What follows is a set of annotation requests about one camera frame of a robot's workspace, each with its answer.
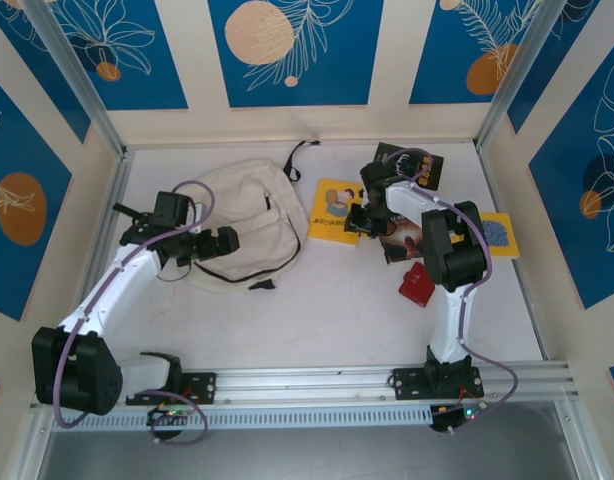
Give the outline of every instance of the book cover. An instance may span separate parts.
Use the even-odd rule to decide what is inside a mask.
[[[374,162],[385,162],[392,153],[402,150],[402,148],[380,142],[378,148],[376,148]],[[416,183],[421,188],[436,191],[440,184],[440,174],[445,159],[433,154],[432,157],[431,169],[416,180]],[[393,165],[394,176],[407,175],[413,177],[423,168],[429,168],[430,161],[422,153],[412,152],[402,154],[391,160],[390,163]],[[422,257],[423,232],[420,226],[396,213],[392,215],[390,224],[394,229],[393,232],[379,237],[387,263]]]
[[[402,215],[392,215],[389,235],[379,238],[380,244],[385,251],[387,263],[402,262],[412,258],[423,256],[423,231],[422,229]]]
[[[380,142],[374,155],[374,162],[385,162],[392,153],[402,149],[403,147],[397,145]],[[432,157],[434,161],[431,164],[431,169],[416,180],[416,183],[421,188],[436,191],[440,184],[440,174],[445,159],[434,154],[432,154]],[[403,153],[398,158],[390,160],[390,163],[393,165],[394,176],[407,175],[413,177],[429,165],[429,158],[419,152]]]
[[[359,183],[320,179],[309,220],[309,237],[357,245],[359,235],[345,232],[345,218],[352,204],[362,202],[362,190]]]
[[[489,245],[489,253],[492,257],[518,258],[520,256],[508,214],[482,212],[480,221],[483,224],[485,241]],[[462,239],[462,235],[452,235],[451,241],[456,243]]]

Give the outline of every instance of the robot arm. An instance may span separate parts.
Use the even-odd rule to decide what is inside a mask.
[[[362,207],[352,206],[345,228],[372,236],[385,235],[394,213],[408,218],[421,226],[425,268],[433,282],[443,287],[438,289],[441,298],[436,303],[435,330],[427,350],[427,362],[422,371],[410,369],[407,373],[415,377],[416,386],[409,389],[412,395],[403,398],[456,398],[461,385],[472,392],[482,392],[479,380],[474,384],[478,371],[471,366],[471,357],[461,345],[461,333],[464,332],[464,342],[469,330],[473,285],[483,278],[486,270],[482,247],[456,213],[442,208],[440,199],[421,192],[405,177],[394,177],[393,172],[393,166],[382,162],[372,162],[361,169],[369,201]],[[476,205],[463,202],[454,207],[482,233]],[[462,240],[452,242],[452,233],[462,235]],[[464,298],[468,289],[471,294]]]
[[[70,335],[75,336],[69,357],[60,369],[60,406],[104,415],[124,396],[165,386],[176,391],[172,385],[182,375],[178,358],[143,353],[116,362],[105,339],[114,334],[167,261],[175,259],[178,266],[185,266],[239,248],[230,227],[219,228],[217,237],[211,230],[177,231],[190,208],[198,208],[191,198],[171,192],[158,194],[154,213],[114,207],[131,216],[133,224],[123,234],[112,264],[72,314],[55,329],[41,328],[32,340],[36,395],[41,403],[53,403],[60,357]],[[136,245],[145,248],[135,253]]]
[[[466,352],[458,339],[460,305],[463,301],[465,290],[482,277],[485,260],[482,258],[482,261],[479,261],[479,252],[474,250],[473,253],[476,256],[475,265],[470,266],[470,268],[474,268],[474,272],[480,271],[480,274],[476,273],[474,278],[469,279],[452,279],[453,284],[450,285],[449,275],[455,277],[458,272],[455,271],[457,266],[452,267],[451,273],[448,271],[449,267],[445,271],[440,271],[442,268],[441,263],[446,265],[447,255],[453,253],[454,247],[450,239],[449,242],[447,241],[447,234],[451,232],[449,231],[449,226],[447,226],[446,231],[443,229],[446,218],[443,212],[438,210],[437,199],[435,197],[427,198],[419,195],[411,188],[409,182],[399,182],[387,187],[386,206],[390,211],[399,213],[416,225],[423,227],[423,255],[425,255],[425,264],[434,283],[444,287],[440,289],[442,298],[436,304],[434,334],[429,344],[431,353],[441,364],[462,361],[466,356]],[[478,218],[478,210],[475,205],[471,207],[470,205],[463,204],[463,208],[471,208],[475,214],[473,218]],[[466,299],[466,311],[463,321],[465,341],[469,332],[471,306],[474,295],[475,292]]]

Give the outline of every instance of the white backpack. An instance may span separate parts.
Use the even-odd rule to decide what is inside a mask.
[[[198,179],[216,197],[202,229],[231,226],[238,234],[240,248],[223,257],[195,261],[187,277],[192,285],[216,293],[273,289],[273,281],[293,266],[309,230],[309,220],[290,183],[290,179],[300,179],[292,157],[305,143],[292,151],[284,170],[270,160],[249,160]],[[209,204],[208,194],[193,185],[177,193],[195,203]]]

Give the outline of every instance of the cable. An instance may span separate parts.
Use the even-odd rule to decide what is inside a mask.
[[[412,190],[414,190],[417,194],[419,194],[422,197],[426,198],[427,200],[431,200],[432,202],[436,203],[437,205],[440,205],[441,207],[444,207],[444,208],[448,209],[449,211],[451,211],[452,213],[455,213],[456,215],[458,215],[458,217],[460,217],[460,219],[463,222],[465,222],[465,224],[467,224],[467,227],[469,227],[469,229],[474,233],[474,236],[478,240],[480,248],[483,251],[483,255],[485,256],[485,262],[487,264],[487,270],[485,272],[485,275],[483,276],[483,278],[481,278],[479,281],[475,282],[473,285],[471,285],[469,288],[467,288],[465,290],[465,294],[463,295],[463,301],[460,304],[460,316],[459,316],[459,321],[458,321],[458,342],[463,347],[463,350],[465,350],[469,355],[471,355],[472,357],[475,357],[475,358],[477,358],[477,359],[479,359],[479,360],[481,360],[483,362],[489,363],[490,365],[493,365],[494,367],[500,368],[501,370],[505,370],[507,373],[509,373],[511,375],[511,377],[513,379],[513,384],[511,386],[511,388],[509,389],[509,392],[507,392],[499,401],[497,401],[496,403],[491,405],[486,410],[482,411],[480,413],[480,415],[478,415],[474,420],[472,420],[470,422],[466,422],[463,425],[460,425],[460,426],[458,426],[458,427],[453,429],[453,432],[457,432],[458,430],[464,428],[465,426],[473,423],[475,420],[478,420],[479,418],[483,417],[484,415],[490,413],[492,410],[495,410],[500,405],[504,404],[507,400],[509,400],[511,398],[511,396],[514,393],[516,393],[516,389],[518,388],[518,375],[516,375],[516,372],[514,372],[514,370],[512,368],[508,367],[507,365],[504,365],[501,362],[498,362],[496,360],[492,360],[491,358],[485,357],[484,355],[481,355],[481,354],[475,352],[474,350],[472,350],[471,348],[469,348],[467,346],[467,343],[465,341],[465,312],[466,312],[466,306],[467,306],[467,303],[466,303],[467,298],[469,297],[469,295],[476,288],[478,288],[479,286],[484,284],[487,280],[489,280],[491,278],[491,275],[492,275],[491,254],[489,252],[489,246],[487,245],[487,242],[485,241],[485,237],[480,232],[480,230],[478,229],[476,224],[467,215],[465,215],[463,212],[458,210],[453,205],[451,205],[451,204],[445,202],[444,200],[440,199],[439,197],[424,191],[422,188],[420,188],[416,184],[416,180],[420,176],[422,176],[423,174],[425,174],[429,170],[431,170],[431,165],[432,165],[432,163],[434,161],[434,157],[433,157],[433,155],[431,153],[429,153],[426,150],[423,150],[422,148],[402,148],[400,150],[395,151],[391,155],[389,155],[385,159],[384,163],[388,163],[390,160],[392,160],[393,158],[395,158],[395,157],[397,157],[399,155],[402,155],[403,153],[422,153],[424,156],[429,157],[429,164],[427,165],[426,168],[421,169],[420,172],[418,172],[414,177],[412,177],[409,180],[409,187]]]
[[[191,408],[194,409],[196,413],[198,413],[198,415],[200,415],[200,418],[203,420],[203,424],[204,424],[203,431],[196,438],[192,440],[185,440],[182,442],[170,442],[167,440],[162,440],[156,436],[156,427],[164,421],[163,419],[169,418],[167,415],[158,417],[156,420],[154,420],[154,422],[151,424],[151,428],[149,429],[149,433],[151,433],[151,435],[154,437],[154,441],[157,441],[158,443],[161,443],[163,445],[169,445],[171,447],[185,447],[188,445],[199,443],[203,440],[203,438],[205,438],[205,435],[207,434],[207,430],[209,430],[209,422],[207,421],[207,416],[205,415],[205,412],[203,412],[198,405],[196,405],[194,402],[192,402],[188,398],[183,397],[182,395],[178,395],[177,393],[163,392],[160,390],[145,390],[143,392],[137,393],[136,395],[152,395],[152,396],[173,398],[174,400],[178,400],[179,402],[189,405]]]
[[[180,277],[178,278],[172,278],[172,279],[168,279],[168,278],[163,278],[160,275],[156,275],[156,278],[158,280],[160,280],[161,282],[165,282],[165,283],[175,283],[175,282],[179,282],[180,280],[183,280],[185,278],[187,278],[187,276],[191,273],[191,263],[189,265],[187,265],[187,271],[185,273],[183,273]]]
[[[92,297],[91,301],[89,301],[89,303],[87,303],[87,305],[85,306],[83,317],[78,319],[78,321],[74,325],[74,328],[70,332],[69,337],[67,337],[65,346],[63,347],[63,350],[60,354],[60,358],[58,359],[58,367],[56,368],[56,376],[54,377],[54,388],[52,392],[52,403],[53,403],[54,416],[56,417],[56,423],[61,428],[65,428],[65,429],[74,428],[87,416],[87,413],[83,413],[80,417],[78,417],[73,422],[67,423],[67,421],[63,418],[62,412],[60,411],[60,387],[62,385],[63,373],[65,371],[65,365],[67,364],[67,358],[69,357],[69,351],[71,350],[74,340],[76,339],[76,335],[78,335],[78,331],[81,329],[86,319],[89,318],[89,314],[92,312],[92,310],[96,306],[96,303],[98,303],[98,301],[103,296],[105,291],[113,283],[114,279],[123,270],[123,268],[127,266],[127,264],[132,260],[132,258],[134,258],[136,255],[138,255],[140,252],[142,252],[146,248],[152,246],[154,243],[160,242],[161,240],[165,240],[167,238],[175,237],[176,235],[181,235],[196,227],[199,227],[202,223],[207,221],[212,211],[214,210],[214,205],[216,203],[216,197],[214,196],[214,192],[212,192],[212,190],[207,185],[197,180],[187,180],[187,181],[181,182],[178,185],[176,185],[172,191],[176,192],[178,189],[180,189],[180,187],[183,187],[185,185],[198,185],[199,187],[202,187],[207,191],[207,193],[209,194],[209,207],[207,208],[207,211],[205,211],[198,220],[191,223],[190,225],[186,225],[177,230],[172,230],[171,232],[166,232],[166,233],[157,235],[154,238],[150,238],[149,240],[147,240],[146,242],[142,243],[141,245],[136,247],[134,250],[129,252],[129,254],[127,254],[127,256],[120,261],[121,266],[112,270],[109,276],[100,285],[98,290],[96,290],[96,293],[94,293],[94,296]]]

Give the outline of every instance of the orange circle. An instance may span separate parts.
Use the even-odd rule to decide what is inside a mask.
[[[580,198],[580,211],[589,220],[592,220],[600,213],[601,199],[598,193],[588,190]]]
[[[443,10],[453,10],[454,8],[458,8],[461,0],[440,0],[440,8]]]
[[[100,75],[100,78],[108,82],[117,82],[120,80],[120,69],[113,63],[100,62],[96,66],[96,73]]]
[[[294,46],[294,29],[276,5],[252,0],[243,3],[227,19],[225,38],[241,62],[268,65],[283,58]]]
[[[47,220],[47,200],[40,183],[26,173],[11,173],[0,182],[0,199],[5,202],[0,207],[0,228],[7,238],[24,247],[40,240]]]
[[[503,74],[516,55],[518,45],[509,44],[498,47],[495,52],[487,52],[476,60],[467,74],[467,88],[474,95],[491,95],[496,93],[503,75],[498,78],[498,58],[502,58]]]
[[[285,79],[285,85],[287,85],[289,88],[295,87],[298,85],[298,79],[293,75],[290,75]]]

